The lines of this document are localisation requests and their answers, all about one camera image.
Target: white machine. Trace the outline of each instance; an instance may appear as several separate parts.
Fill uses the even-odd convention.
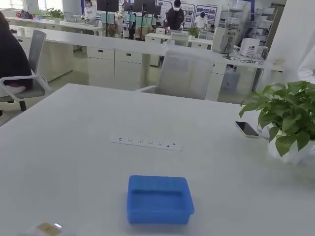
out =
[[[240,54],[251,58],[257,53],[258,47],[259,39],[243,38]]]
[[[211,49],[218,53],[232,53],[237,34],[234,30],[217,27],[213,35]]]

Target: white flower pot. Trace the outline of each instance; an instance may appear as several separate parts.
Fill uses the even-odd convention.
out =
[[[257,130],[260,132],[261,137],[269,140],[269,130],[272,128],[272,124],[266,125],[263,129],[260,124],[257,127]]]
[[[276,138],[274,138],[268,145],[269,153],[272,157],[281,160],[284,163],[298,164],[304,158],[310,156],[312,150],[314,149],[315,141],[309,141],[309,143],[302,148],[300,151],[297,149],[297,141],[295,141],[288,153],[283,155],[282,157],[279,155],[278,150],[276,148]]]

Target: pothos plant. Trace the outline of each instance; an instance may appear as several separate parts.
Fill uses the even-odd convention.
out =
[[[188,29],[188,34],[197,38],[199,36],[199,29],[197,27],[191,27]]]
[[[55,10],[54,8],[47,9],[49,15],[51,18],[59,18],[61,20],[64,20],[64,14],[61,10]]]
[[[294,142],[298,150],[315,140],[315,84],[306,81],[266,86],[248,97],[249,103],[239,112],[260,111],[258,124],[269,131],[280,156],[289,152]]]

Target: smartphone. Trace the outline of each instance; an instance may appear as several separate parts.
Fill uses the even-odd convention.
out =
[[[236,121],[236,126],[249,138],[259,138],[259,134],[247,122]]]

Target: window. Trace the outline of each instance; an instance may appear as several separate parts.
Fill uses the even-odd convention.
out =
[[[0,8],[23,9],[23,0],[0,0]]]
[[[38,0],[38,8],[45,11],[49,8],[55,8],[56,10],[60,9],[61,11],[63,11],[63,1],[62,0]]]

